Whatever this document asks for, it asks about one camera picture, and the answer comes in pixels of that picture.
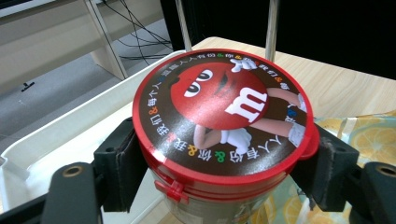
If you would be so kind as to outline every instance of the orange patterned cloth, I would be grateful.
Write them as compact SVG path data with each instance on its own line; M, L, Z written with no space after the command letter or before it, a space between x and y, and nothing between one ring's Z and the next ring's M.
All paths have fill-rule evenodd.
M356 118L316 119L316 124L356 148L360 152L360 167L369 161L396 166L396 110ZM346 203L344 212L341 213L322 212L317 206L311 210L308 199L299 193L298 186L288 176L250 218L248 224L347 224L350 210L349 203Z

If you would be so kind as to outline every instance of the gray floor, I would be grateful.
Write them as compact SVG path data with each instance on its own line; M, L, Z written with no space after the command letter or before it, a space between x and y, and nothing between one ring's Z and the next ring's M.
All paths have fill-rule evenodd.
M164 20L156 21L146 27L152 33L169 40ZM124 44L136 46L136 33L120 39ZM145 30L139 30L139 44L158 43L159 37L153 37ZM155 44L147 47L128 47L115 41L120 56L140 57L143 55L162 55L172 52L169 44ZM128 76L159 60L130 60L122 58ZM84 55L73 62L43 74L28 83L35 84L22 92L19 87L0 94L0 153L28 133L60 117L67 111L90 100L97 94L121 82L118 78L96 65L91 55Z

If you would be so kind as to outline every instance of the round lid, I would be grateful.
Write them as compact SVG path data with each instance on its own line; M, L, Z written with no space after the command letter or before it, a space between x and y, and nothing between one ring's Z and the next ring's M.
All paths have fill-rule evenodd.
M298 83L236 50L194 50L161 63L137 90L133 120L148 159L189 183L261 181L317 149Z

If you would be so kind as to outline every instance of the lid label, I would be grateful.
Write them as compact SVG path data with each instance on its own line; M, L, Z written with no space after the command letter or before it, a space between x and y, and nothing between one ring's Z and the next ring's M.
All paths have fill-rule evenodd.
M147 147L201 173L265 171L304 137L306 109L297 87L243 52L183 54L156 68L140 88L137 113Z

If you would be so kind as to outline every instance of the white tray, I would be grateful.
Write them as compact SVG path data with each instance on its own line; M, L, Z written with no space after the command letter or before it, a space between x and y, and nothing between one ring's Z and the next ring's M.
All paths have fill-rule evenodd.
M85 104L22 138L1 155L0 193L6 212L48 192L52 174L76 161L92 162L93 152L124 120L143 78L159 63L185 52L173 52ZM131 212L103 213L105 223L138 223L163 198L146 173Z

